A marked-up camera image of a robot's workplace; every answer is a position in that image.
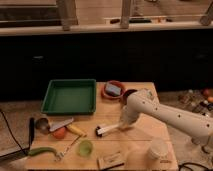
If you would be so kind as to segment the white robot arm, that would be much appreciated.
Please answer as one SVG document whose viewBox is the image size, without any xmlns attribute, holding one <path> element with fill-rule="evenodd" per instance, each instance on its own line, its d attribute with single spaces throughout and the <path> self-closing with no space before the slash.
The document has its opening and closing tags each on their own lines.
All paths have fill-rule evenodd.
<svg viewBox="0 0 213 171">
<path fill-rule="evenodd" d="M 213 148 L 213 118 L 163 105 L 148 89 L 126 91 L 123 102 L 122 125 L 135 123 L 143 113 L 184 132 L 198 144 Z"/>
</svg>

